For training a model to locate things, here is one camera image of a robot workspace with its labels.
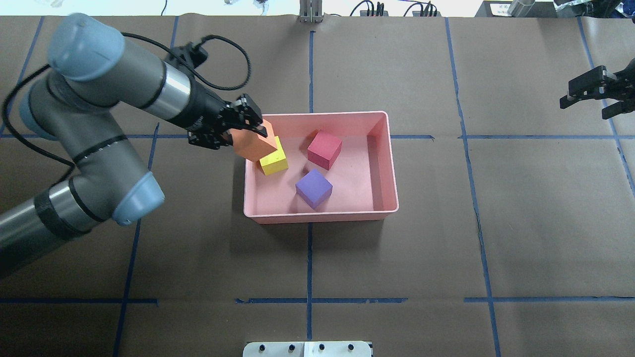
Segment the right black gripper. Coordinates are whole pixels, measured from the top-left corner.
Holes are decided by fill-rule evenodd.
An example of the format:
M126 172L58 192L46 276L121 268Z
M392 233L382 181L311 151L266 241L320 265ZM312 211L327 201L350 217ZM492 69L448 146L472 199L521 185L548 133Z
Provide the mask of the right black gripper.
M635 59L620 70L611 73L604 65L569 80L567 94L560 98L560 108L566 109L582 100L599 100L608 96L606 91L610 84L615 83L619 87L619 100L602 109L602 119L609 120L617 115L632 113L635 110Z

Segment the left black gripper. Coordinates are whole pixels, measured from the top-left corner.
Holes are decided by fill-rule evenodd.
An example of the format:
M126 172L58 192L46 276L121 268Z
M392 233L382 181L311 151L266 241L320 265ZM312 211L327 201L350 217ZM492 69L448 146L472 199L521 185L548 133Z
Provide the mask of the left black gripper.
M248 94L226 103L202 84L191 88L185 108L172 118L172 124L188 132L188 144L218 150L232 145L228 128L248 130L268 137L263 125L261 109Z

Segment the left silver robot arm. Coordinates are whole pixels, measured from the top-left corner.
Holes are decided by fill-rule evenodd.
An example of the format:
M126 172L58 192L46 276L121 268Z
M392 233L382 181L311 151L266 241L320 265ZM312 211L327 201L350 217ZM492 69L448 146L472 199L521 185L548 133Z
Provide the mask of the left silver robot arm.
M1 277L22 269L102 222L127 226L165 201L148 165L114 119L124 103L184 129L189 144L217 150L233 146L259 160L246 145L274 136L247 94L224 100L196 68L208 58L204 43L168 48L120 32L83 13L64 18L52 35L47 63L14 87L2 121L23 145L69 170L56 183L1 215Z

